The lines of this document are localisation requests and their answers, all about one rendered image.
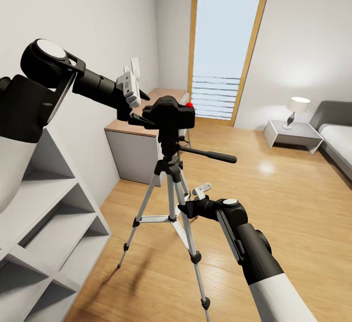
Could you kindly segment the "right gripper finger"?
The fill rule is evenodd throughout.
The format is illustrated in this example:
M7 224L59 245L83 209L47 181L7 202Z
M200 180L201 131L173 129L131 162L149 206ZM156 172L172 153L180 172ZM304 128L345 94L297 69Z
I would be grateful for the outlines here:
M178 209L180 209L186 215L185 205L177 205L177 206L178 206Z

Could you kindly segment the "camera tripod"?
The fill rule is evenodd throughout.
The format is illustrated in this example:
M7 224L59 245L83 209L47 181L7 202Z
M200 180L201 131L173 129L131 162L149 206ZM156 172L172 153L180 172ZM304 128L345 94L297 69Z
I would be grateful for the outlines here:
M123 258L128 251L130 242L133 238L136 228L140 223L167 223L170 222L177 234L181 238L183 244L188 250L191 261L195 266L195 272L198 279L198 285L201 294L201 305L203 306L207 318L207 322L210 322L210 317L208 313L208 308L210 307L210 299L205 296L203 284L201 280L201 275L199 271L198 263L201 261L201 254L196 251L194 238L192 234L192 229L190 225L190 220L187 218L178 206L175 208L175 191L178 198L178 205L185 205L186 202L192 201L191 192L189 191L187 182L183 174L183 161L177 156L177 151L185 151L194 154L200 154L207 156L211 159L216 159L219 161L235 164L237 162L237 157L228 154L217 153L213 151L201 151L197 149L192 149L189 147L180 146L179 142L185 141L185 136L179 136L179 129L162 129L159 130L158 142L161 143L163 159L159 160L154 169L154 174L151 179L150 185L146 192L145 198L139 210L137 217L135 217L133 222L133 230L129 237L128 243L124 244L124 253L121 258L119 265L120 268ZM142 216L144 210L147 206L149 198L153 192L154 186L161 172L166 172L167 184L168 184L168 198L169 198L169 212L170 215L150 215ZM178 221L178 216L181 213L185 231Z

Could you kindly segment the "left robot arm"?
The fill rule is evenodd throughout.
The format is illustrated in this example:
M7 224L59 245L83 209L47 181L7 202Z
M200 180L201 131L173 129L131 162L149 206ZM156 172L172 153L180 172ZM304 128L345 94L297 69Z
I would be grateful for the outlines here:
M43 128L53 119L73 82L73 93L117 109L118 120L144 127L155 124L130 114L133 107L141 105L140 99L150 100L139 89L132 71L115 82L87 69L84 61L46 39L36 39L27 46L21 69L27 77L0 78L0 214L16 196Z

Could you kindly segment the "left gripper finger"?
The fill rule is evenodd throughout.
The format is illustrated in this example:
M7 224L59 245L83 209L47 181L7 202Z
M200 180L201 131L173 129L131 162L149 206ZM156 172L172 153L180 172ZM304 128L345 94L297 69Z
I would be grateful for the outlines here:
M144 127L152 127L155 124L136 113L128 115L125 119L125 122L128 122L129 125L138 125Z
M143 91L141 91L140 89L139 89L139 91L140 91L140 99L144 99L144 100L146 100L146 101L149 101L150 100L150 97L148 96L148 95L146 95Z

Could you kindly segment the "digital camera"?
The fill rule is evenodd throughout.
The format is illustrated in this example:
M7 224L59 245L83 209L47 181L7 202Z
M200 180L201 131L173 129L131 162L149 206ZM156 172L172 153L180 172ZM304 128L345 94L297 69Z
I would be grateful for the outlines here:
M192 129L195 127L195 109L191 102L180 105L170 95L160 97L153 106L145 106L142 117L155 123L145 129Z

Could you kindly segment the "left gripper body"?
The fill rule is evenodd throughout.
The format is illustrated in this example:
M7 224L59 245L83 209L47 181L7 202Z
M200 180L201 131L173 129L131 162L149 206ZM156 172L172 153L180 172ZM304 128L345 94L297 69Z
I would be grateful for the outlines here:
M93 100L117 109L117 119L120 121L125 121L132 112L132 106L123 95L124 92L116 88L115 81L100 75L100 83Z

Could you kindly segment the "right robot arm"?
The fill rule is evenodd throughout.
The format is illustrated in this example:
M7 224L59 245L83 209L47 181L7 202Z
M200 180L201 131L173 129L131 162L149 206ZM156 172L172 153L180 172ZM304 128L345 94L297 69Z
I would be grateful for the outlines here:
M243 205L236 199L209 200L209 183L196 187L193 201L177 205L188 219L202 216L220 223L230 248L249 285L262 322L318 322L305 305L260 230L248 223Z

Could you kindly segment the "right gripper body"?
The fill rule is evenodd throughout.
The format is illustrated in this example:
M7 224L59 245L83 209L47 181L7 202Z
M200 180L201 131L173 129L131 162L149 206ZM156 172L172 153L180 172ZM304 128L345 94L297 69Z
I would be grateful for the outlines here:
M209 201L209 196L205 195L205 198L202 200L193 200L185 203L185 209L186 209L186 214L188 219L192 219L194 217L202 216L205 218L208 218L205 212L206 205ZM211 218L209 218L211 219Z

